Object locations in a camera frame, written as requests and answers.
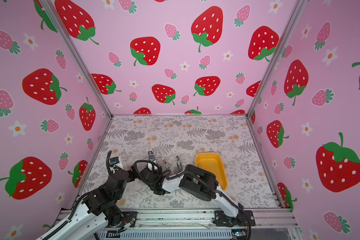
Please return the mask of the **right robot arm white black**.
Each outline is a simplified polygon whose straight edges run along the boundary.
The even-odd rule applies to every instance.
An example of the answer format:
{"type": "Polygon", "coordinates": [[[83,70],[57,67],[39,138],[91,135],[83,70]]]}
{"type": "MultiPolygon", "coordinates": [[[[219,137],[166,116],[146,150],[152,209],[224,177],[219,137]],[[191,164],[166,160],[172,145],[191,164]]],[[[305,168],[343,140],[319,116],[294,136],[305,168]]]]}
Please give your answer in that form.
{"type": "Polygon", "coordinates": [[[187,165],[175,175],[170,170],[146,160],[134,162],[129,170],[130,179],[140,180],[155,195],[163,196],[176,190],[183,190],[199,200],[212,202],[219,210],[215,212],[213,223],[218,227],[247,227],[256,225],[251,211],[228,197],[220,186],[216,175],[201,168],[187,165]]]}

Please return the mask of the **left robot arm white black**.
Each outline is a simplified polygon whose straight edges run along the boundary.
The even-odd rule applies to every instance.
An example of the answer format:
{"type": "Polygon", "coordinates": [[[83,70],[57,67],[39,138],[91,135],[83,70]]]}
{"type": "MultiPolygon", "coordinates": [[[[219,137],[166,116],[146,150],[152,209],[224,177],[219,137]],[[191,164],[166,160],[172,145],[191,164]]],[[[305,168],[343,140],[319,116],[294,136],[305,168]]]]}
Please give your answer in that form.
{"type": "Polygon", "coordinates": [[[109,151],[106,158],[107,181],[81,195],[71,213],[39,240],[85,240],[105,227],[117,227],[116,234],[120,234],[135,226],[137,212],[122,212],[116,205],[131,181],[130,173],[118,167],[118,158],[111,154],[109,151]]]}

